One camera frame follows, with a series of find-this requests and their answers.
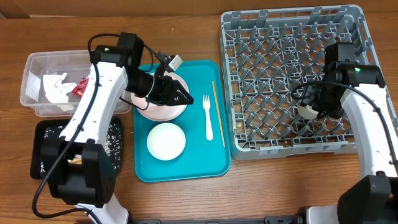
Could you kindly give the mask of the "white bowl with peanuts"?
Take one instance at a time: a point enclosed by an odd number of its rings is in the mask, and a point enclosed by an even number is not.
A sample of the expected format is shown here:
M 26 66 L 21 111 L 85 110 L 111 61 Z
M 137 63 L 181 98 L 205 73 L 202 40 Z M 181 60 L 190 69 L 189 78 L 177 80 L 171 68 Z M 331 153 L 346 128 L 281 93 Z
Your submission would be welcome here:
M 186 145 L 183 130 L 173 123 L 161 123 L 148 134 L 147 148 L 150 154 L 161 161 L 171 161 L 177 158 Z

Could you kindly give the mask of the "white tissue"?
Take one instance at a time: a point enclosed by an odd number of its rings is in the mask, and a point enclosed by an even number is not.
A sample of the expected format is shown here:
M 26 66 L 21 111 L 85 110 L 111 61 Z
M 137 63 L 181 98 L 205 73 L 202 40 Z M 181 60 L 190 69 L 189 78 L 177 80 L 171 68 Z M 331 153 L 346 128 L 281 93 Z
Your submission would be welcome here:
M 61 75 L 51 74 L 43 76 L 43 86 L 46 98 L 51 103 L 68 103 L 68 93 L 77 86 L 76 83 L 62 83 L 68 73 Z

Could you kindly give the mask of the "red snack wrapper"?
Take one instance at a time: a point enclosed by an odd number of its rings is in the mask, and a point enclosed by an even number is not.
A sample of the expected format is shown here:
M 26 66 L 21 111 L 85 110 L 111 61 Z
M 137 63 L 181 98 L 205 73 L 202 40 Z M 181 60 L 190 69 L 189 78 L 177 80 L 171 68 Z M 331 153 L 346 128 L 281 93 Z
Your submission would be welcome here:
M 87 77 L 84 77 L 81 79 L 80 83 L 77 84 L 77 86 L 72 90 L 72 93 L 76 96 L 78 96 L 79 98 L 82 98 L 86 87 L 88 85 L 88 82 L 90 80 L 90 76 L 88 75 Z

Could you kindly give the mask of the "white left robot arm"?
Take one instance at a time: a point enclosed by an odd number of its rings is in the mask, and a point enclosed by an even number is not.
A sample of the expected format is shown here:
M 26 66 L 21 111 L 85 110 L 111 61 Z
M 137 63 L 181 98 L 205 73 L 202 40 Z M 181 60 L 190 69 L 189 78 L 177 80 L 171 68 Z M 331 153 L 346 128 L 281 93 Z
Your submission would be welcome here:
M 116 171 L 104 142 L 113 113 L 128 91 L 155 105 L 190 105 L 193 97 L 169 76 L 182 64 L 178 55 L 151 52 L 157 68 L 140 68 L 146 45 L 136 34 L 122 32 L 117 44 L 89 47 L 90 76 L 72 119 L 56 138 L 45 139 L 41 160 L 54 198 L 84 212 L 93 223 L 132 223 L 131 213 L 114 194 Z

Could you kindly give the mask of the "white cup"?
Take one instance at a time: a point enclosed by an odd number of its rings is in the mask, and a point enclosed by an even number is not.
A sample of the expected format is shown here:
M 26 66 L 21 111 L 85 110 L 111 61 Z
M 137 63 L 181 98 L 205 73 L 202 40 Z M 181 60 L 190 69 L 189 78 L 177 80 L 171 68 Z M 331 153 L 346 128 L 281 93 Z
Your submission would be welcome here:
M 316 119 L 318 112 L 315 111 L 310 105 L 301 106 L 297 105 L 298 113 L 305 119 Z

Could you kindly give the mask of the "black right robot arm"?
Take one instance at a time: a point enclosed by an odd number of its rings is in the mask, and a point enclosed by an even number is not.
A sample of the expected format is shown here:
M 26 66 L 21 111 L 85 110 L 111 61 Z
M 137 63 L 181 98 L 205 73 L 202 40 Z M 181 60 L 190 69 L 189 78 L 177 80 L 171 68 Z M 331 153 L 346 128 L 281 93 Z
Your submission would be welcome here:
M 294 223 L 397 223 L 397 133 L 387 107 L 386 83 L 376 65 L 356 59 L 354 44 L 325 49 L 324 77 L 298 85 L 291 97 L 305 119 L 347 115 L 354 134 L 361 179 L 335 205 L 303 207 Z

